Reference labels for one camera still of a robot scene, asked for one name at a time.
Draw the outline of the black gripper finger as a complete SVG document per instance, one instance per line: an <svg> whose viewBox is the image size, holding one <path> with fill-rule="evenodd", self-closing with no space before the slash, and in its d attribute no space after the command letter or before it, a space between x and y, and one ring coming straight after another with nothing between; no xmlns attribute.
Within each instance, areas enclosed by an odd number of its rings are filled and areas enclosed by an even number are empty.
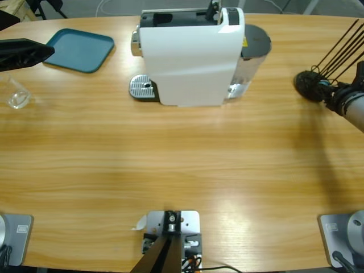
<svg viewBox="0 0 364 273"><path fill-rule="evenodd" d="M52 46L25 38L1 40L1 72L33 67L54 53Z"/></svg>
<svg viewBox="0 0 364 273"><path fill-rule="evenodd" d="M0 30L4 30L18 23L18 17L5 11L0 11Z"/></svg>

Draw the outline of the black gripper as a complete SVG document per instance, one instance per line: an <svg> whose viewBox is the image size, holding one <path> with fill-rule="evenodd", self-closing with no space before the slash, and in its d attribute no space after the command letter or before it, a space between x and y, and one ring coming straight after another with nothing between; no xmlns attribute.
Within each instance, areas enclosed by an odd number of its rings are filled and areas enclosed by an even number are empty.
<svg viewBox="0 0 364 273"><path fill-rule="evenodd" d="M324 98L325 106L337 114L342 114L344 98L352 91L351 85L343 82L339 82L338 86L329 86Z"/></svg>

